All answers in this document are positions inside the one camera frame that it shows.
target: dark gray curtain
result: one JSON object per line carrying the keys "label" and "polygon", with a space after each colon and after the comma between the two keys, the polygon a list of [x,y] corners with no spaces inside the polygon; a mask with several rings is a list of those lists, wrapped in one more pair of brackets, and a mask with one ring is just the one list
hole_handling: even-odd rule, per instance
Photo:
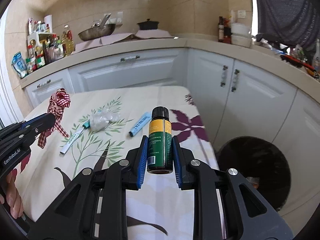
{"label": "dark gray curtain", "polygon": [[257,0],[259,33],[284,43],[300,44],[311,53],[320,38],[320,16],[310,0]]}

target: floral tablecloth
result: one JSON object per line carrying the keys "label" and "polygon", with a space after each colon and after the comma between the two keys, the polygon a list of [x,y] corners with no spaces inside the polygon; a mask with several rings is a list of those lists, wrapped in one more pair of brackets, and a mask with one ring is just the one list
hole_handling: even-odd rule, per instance
{"label": "floral tablecloth", "polygon": [[[45,113],[48,104],[47,99],[26,120]],[[83,168],[108,168],[125,158],[130,149],[139,147],[142,136],[148,135],[148,125],[132,138],[128,132],[145,112],[156,106],[169,109],[172,135],[178,136],[180,145],[217,169],[213,149],[186,88],[149,86],[74,94],[61,122],[69,134],[103,108],[119,113],[121,118],[100,132],[84,130],[65,155],[60,154],[60,149],[66,139],[57,131],[47,138],[44,149],[37,146],[37,141],[31,146],[31,156],[14,170],[26,214],[37,220]],[[194,192],[181,191],[174,172],[167,175],[146,172],[139,191],[127,190],[129,240],[192,239],[193,211]]]}

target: barcode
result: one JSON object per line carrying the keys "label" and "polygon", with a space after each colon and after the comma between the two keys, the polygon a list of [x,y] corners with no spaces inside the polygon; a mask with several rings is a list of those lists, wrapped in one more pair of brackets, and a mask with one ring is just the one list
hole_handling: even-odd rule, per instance
{"label": "barcode", "polygon": [[156,164],[156,157],[155,156],[151,156],[148,158],[148,165],[150,164]]}

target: cabinet handle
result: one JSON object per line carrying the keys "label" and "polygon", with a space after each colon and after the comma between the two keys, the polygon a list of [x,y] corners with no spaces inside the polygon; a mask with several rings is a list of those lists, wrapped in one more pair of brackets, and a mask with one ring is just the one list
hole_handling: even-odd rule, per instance
{"label": "cabinet handle", "polygon": [[50,82],[51,82],[51,79],[47,80],[46,83],[42,83],[42,84],[37,85],[37,88],[40,88],[40,87],[42,87],[42,86],[44,86],[46,84],[49,84]]}
{"label": "cabinet handle", "polygon": [[237,90],[237,83],[238,83],[238,75],[240,71],[238,69],[235,70],[235,74],[233,75],[233,80],[232,80],[232,87],[231,87],[231,92],[234,92]]}
{"label": "cabinet handle", "polygon": [[224,86],[226,85],[227,69],[228,69],[228,66],[223,65],[222,75],[221,75],[221,82],[220,82],[220,86],[221,86],[221,87],[224,87]]}
{"label": "cabinet handle", "polygon": [[131,56],[131,57],[123,57],[123,58],[121,58],[120,62],[126,61],[126,60],[133,60],[133,59],[137,59],[137,58],[140,58],[140,56],[137,55],[137,56]]}

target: ribbon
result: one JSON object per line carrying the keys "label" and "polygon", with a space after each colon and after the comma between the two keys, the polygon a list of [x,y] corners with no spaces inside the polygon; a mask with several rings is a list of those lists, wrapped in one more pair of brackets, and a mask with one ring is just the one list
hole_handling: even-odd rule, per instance
{"label": "ribbon", "polygon": [[60,125],[60,122],[62,120],[64,108],[69,107],[70,102],[70,95],[66,93],[64,88],[58,89],[54,94],[51,95],[47,113],[54,114],[56,117],[56,122],[52,128],[47,129],[40,134],[38,146],[42,149],[47,143],[47,137],[53,133],[54,129],[57,129],[63,137],[69,137],[67,132]]}

